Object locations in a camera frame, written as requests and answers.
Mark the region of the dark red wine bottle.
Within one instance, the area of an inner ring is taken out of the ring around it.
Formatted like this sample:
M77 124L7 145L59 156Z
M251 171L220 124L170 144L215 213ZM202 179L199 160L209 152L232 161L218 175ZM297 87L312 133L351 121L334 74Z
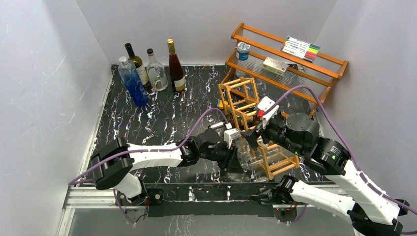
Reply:
M169 73L172 80L173 91L179 92L185 89L185 75L176 54L174 40L169 38L167 40L167 45L169 50Z

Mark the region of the clear glass bottle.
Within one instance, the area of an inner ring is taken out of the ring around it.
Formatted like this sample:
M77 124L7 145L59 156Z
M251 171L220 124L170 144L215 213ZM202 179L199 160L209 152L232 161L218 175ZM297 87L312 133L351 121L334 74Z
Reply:
M149 81L155 91L162 91L168 86L164 66L156 59L152 48L147 49L147 54L149 63L146 69Z

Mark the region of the green wine bottle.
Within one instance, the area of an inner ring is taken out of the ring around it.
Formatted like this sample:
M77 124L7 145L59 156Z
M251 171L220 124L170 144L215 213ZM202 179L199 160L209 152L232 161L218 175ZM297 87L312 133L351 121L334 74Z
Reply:
M151 83L149 81L145 66L142 62L142 59L135 55L131 43L125 43L125 49L128 53L129 60L132 60L135 64L136 70L138 72L138 75L140 77L140 80L145 88L145 90L151 89Z

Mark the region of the blue square bottle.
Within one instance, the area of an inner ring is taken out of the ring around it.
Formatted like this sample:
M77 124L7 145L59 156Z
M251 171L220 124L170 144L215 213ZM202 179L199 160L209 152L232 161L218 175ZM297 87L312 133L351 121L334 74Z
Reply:
M146 106L148 104L148 96L134 61L128 60L125 56L119 57L118 72L135 105L137 107Z

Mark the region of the clear bottle bottom rack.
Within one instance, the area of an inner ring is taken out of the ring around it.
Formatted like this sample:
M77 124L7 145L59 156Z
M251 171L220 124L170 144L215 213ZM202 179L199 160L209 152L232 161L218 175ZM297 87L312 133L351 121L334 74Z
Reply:
M268 175L264 169L265 164L261 161L256 162L241 162L241 167L243 168L244 173L254 173L255 175Z

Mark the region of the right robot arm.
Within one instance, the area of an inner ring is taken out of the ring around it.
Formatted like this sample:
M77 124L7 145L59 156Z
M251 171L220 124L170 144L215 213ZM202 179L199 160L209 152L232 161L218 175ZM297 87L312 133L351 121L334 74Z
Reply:
M267 204L302 202L350 222L365 236L399 236L403 225L398 217L408 213L405 200L388 200L354 166L350 152L339 142L319 134L319 124L304 113L276 115L242 133L253 149L257 140L273 142L301 156L310 169L338 184L346 196L333 194L285 175L275 189L265 190L260 200Z

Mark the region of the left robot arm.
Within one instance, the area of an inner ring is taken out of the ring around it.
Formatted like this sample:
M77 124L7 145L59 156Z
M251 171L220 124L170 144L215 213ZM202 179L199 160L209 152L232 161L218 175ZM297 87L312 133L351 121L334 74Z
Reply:
M231 128L223 136L207 129L198 136L165 146L139 146L117 138L90 158L95 188L114 189L129 203L142 205L149 195L143 181L132 175L131 170L188 167L207 159L228 173L240 174L243 168L237 158L238 148L233 144L239 137L240 131Z

